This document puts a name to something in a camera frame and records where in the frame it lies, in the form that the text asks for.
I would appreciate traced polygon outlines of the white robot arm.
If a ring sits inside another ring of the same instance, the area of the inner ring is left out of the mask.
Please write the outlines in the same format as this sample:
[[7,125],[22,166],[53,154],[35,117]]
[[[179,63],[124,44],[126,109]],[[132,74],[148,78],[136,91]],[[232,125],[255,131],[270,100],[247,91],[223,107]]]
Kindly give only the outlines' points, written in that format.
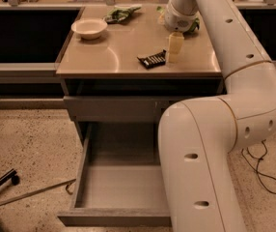
[[246,232],[227,154],[276,131],[276,68],[232,0],[169,0],[165,22],[201,15],[226,94],[165,110],[158,150],[174,232]]

